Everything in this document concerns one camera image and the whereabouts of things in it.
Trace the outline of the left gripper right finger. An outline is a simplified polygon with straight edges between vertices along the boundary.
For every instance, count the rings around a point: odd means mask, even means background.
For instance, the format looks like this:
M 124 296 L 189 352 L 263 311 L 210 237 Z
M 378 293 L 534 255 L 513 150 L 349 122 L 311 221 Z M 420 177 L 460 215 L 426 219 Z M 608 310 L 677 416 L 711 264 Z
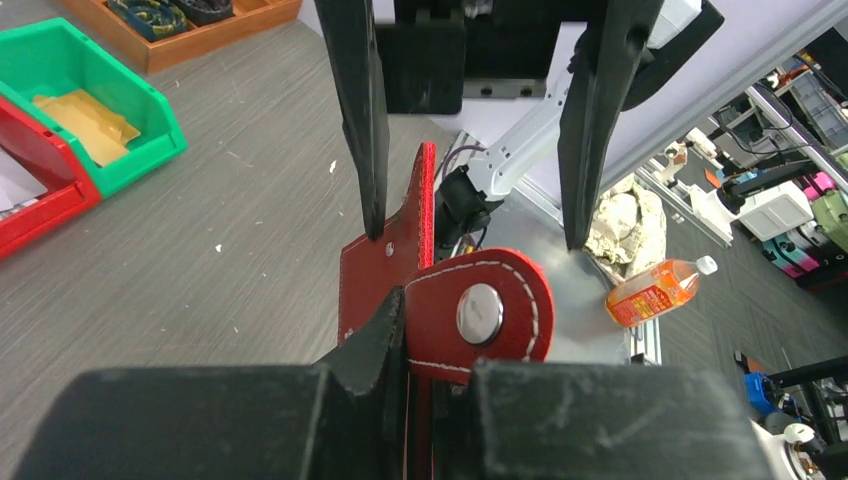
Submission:
M 688 367 L 485 361 L 437 437 L 438 479 L 769 479 L 724 378 Z

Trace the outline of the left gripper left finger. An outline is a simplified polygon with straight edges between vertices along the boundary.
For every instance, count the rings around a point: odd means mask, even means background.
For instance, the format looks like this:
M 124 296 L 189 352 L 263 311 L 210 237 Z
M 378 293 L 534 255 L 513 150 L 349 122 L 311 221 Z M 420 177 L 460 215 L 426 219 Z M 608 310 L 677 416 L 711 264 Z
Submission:
M 404 294 L 308 365 L 112 368 L 58 395 L 18 479 L 398 479 Z

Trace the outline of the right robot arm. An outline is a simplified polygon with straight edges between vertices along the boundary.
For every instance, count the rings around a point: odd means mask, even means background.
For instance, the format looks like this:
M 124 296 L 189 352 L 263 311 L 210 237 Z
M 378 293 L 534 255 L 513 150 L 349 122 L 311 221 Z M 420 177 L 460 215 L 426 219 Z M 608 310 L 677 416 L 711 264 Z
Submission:
M 657 93 L 718 31 L 708 1 L 369 1 L 315 5 L 364 234 L 388 228 L 390 115 L 455 115 L 467 98 L 536 97 L 499 141 L 435 186 L 428 239 L 440 249 L 487 227 L 546 148 L 557 153 L 565 240 L 583 247 L 622 112 Z

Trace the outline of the red leather card holder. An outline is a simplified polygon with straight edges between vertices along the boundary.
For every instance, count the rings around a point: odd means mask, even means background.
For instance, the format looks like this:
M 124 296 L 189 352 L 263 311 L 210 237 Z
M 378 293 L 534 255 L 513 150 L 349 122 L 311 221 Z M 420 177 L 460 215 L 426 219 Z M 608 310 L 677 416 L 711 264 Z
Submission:
M 555 310 L 542 269 L 512 249 L 489 248 L 438 261 L 434 247 L 436 147 L 416 153 L 403 205 L 383 236 L 361 236 L 340 254 L 337 340 L 344 344 L 391 292 L 403 296 L 390 392 L 401 395 L 400 460 L 394 477 L 432 476 L 432 390 L 465 385 L 480 359 L 543 361 Z

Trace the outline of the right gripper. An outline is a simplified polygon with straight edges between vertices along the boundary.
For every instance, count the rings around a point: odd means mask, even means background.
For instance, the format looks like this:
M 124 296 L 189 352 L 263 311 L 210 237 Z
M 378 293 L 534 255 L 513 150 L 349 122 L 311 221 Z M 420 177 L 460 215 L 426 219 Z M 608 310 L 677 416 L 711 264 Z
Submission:
M 384 232 L 388 114 L 457 115 L 466 99 L 540 98 L 559 31 L 587 23 L 573 59 L 557 153 L 567 248 L 584 247 L 612 132 L 661 1 L 316 0 L 355 165 L 366 237 Z

